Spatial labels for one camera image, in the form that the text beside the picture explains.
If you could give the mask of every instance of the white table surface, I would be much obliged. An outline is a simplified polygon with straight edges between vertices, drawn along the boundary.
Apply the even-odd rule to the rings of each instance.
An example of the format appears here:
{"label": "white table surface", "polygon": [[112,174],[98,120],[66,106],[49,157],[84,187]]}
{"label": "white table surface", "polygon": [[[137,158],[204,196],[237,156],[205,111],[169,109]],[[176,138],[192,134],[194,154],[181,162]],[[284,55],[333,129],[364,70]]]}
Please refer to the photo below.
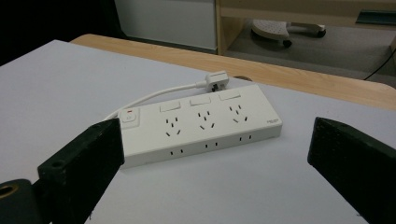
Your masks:
{"label": "white table surface", "polygon": [[[39,164],[114,109],[205,75],[61,41],[1,66],[0,183],[37,181]],[[396,112],[258,85],[284,122],[280,137],[118,171],[87,223],[366,223],[307,163],[314,120],[396,147]]]}

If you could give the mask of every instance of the power strip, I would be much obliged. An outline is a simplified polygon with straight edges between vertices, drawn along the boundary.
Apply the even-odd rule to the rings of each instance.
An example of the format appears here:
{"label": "power strip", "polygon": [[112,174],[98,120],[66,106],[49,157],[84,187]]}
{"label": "power strip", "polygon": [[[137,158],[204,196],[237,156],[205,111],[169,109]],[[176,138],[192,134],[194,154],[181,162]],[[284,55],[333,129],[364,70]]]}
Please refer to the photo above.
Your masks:
{"label": "power strip", "polygon": [[278,137],[282,129],[257,85],[124,109],[119,118],[121,169]]}

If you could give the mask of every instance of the white plug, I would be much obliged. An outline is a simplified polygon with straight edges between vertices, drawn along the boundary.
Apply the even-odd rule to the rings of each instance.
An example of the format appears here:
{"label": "white plug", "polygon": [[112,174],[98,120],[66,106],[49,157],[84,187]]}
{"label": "white plug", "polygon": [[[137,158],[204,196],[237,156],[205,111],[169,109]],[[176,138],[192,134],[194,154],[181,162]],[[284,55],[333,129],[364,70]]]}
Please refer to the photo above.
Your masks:
{"label": "white plug", "polygon": [[205,77],[206,90],[209,92],[223,91],[229,80],[225,71],[210,73]]}

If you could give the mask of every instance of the wooden table edge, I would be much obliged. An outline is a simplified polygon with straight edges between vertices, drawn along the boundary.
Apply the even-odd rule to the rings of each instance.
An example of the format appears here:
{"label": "wooden table edge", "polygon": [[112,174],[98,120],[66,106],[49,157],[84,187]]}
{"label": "wooden table edge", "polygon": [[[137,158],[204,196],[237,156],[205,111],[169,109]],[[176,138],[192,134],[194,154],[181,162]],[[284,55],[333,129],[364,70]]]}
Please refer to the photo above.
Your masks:
{"label": "wooden table edge", "polygon": [[207,72],[225,70],[231,77],[249,77],[262,84],[308,92],[361,105],[396,110],[396,90],[382,83],[337,77],[101,35],[82,35],[72,40],[71,43]]}

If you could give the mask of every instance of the wooden desk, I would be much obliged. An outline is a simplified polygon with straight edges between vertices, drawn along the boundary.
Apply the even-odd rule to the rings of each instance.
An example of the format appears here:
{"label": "wooden desk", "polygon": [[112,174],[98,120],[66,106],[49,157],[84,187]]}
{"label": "wooden desk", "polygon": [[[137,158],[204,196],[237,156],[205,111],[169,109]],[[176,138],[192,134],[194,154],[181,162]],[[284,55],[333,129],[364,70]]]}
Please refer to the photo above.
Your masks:
{"label": "wooden desk", "polygon": [[221,55],[243,28],[243,19],[293,21],[332,26],[396,29],[356,24],[361,10],[396,11],[394,0],[216,0],[218,53]]}
{"label": "wooden desk", "polygon": [[396,90],[380,83],[99,35],[83,35],[71,42],[207,72],[225,70],[232,77],[249,77],[263,84],[396,110]]}

